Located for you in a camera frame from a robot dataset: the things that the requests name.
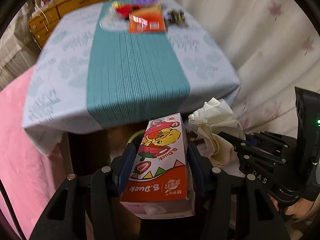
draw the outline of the logo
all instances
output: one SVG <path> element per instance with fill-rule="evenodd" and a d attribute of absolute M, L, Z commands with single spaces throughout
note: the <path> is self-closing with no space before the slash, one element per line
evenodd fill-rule
<path fill-rule="evenodd" d="M 170 179 L 164 186 L 166 191 L 164 192 L 166 196 L 181 194 L 181 190 L 175 190 L 180 185 L 180 179 Z"/>

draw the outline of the crumpled paper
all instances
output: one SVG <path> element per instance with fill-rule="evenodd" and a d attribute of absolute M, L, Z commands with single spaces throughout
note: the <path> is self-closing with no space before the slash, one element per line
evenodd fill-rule
<path fill-rule="evenodd" d="M 225 132 L 245 140 L 241 125 L 228 104 L 212 98 L 204 106 L 189 115 L 193 132 L 204 139 L 207 150 L 202 154 L 215 166 L 226 166 L 231 160 L 233 145 L 217 134 Z"/>

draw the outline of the pink blanket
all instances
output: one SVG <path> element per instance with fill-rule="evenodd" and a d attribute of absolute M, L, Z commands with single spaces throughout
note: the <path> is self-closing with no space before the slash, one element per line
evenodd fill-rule
<path fill-rule="evenodd" d="M 27 239 L 66 177 L 59 147 L 44 156 L 21 128 L 33 71 L 34 67 L 30 68 L 0 93 L 0 178 Z M 16 231 L 1 194 L 0 209 Z"/>

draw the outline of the sheer curtain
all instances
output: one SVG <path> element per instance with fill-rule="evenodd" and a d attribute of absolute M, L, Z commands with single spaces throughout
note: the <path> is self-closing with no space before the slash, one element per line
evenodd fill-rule
<path fill-rule="evenodd" d="M 320 39 L 294 0 L 176 0 L 210 33 L 241 80 L 232 105 L 246 132 L 297 136 L 294 87 L 320 91 Z"/>

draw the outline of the black cable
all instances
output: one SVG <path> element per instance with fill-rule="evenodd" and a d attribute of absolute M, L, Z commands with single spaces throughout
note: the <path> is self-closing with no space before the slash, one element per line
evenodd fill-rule
<path fill-rule="evenodd" d="M 14 223 L 14 225 L 15 225 L 15 227 L 16 227 L 16 229 L 17 229 L 17 231 L 18 231 L 18 233 L 19 233 L 19 235 L 21 237 L 21 239 L 22 240 L 27 240 L 25 235 L 24 235 L 24 233 L 23 233 L 23 231 L 22 231 L 22 229 L 21 229 L 21 227 L 20 227 L 20 224 L 18 222 L 16 214 L 14 213 L 14 210 L 13 210 L 13 207 L 11 205 L 10 199 L 9 199 L 9 197 L 7 195 L 7 192 L 5 191 L 5 188 L 4 188 L 3 184 L 2 184 L 1 179 L 0 179 L 0 192 L 1 192 L 2 196 L 3 196 L 3 198 L 4 198 L 4 201 L 5 201 L 5 203 L 6 203 L 7 207 L 8 207 L 9 213 L 11 215 L 12 221 L 13 221 L 13 223 Z"/>

